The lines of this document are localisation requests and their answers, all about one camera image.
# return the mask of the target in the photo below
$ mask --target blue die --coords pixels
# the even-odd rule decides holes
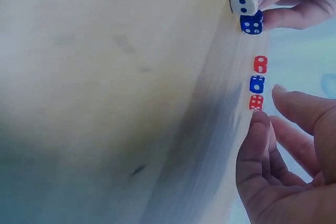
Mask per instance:
[[[252,76],[250,80],[250,91],[255,94],[261,94],[264,91],[265,77]]]
[[[240,16],[241,30],[251,35],[261,34],[264,26],[262,11],[257,11],[254,16]]]

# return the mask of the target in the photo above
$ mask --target stacked dice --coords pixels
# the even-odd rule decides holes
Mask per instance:
[[[240,15],[241,30],[250,35],[261,34],[263,28],[262,11],[258,10],[258,0],[230,0],[231,9]]]
[[[267,72],[267,57],[257,56],[254,60],[254,71],[258,74]],[[262,111],[264,97],[261,95],[264,92],[265,77],[254,75],[250,80],[250,91],[253,95],[250,98],[249,109],[252,111]]]

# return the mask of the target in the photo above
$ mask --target red die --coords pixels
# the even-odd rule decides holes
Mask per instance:
[[[267,57],[257,56],[254,60],[254,71],[257,73],[267,72]]]
[[[250,99],[249,109],[252,111],[262,111],[264,98],[261,95],[254,94]]]

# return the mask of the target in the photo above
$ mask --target light wood surface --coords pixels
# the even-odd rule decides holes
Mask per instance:
[[[228,0],[1,0],[0,43],[0,219],[225,223],[268,44]]]

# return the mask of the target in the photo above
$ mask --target wooden table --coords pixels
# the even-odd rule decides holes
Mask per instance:
[[[0,219],[224,223],[266,37],[228,0],[0,0]]]

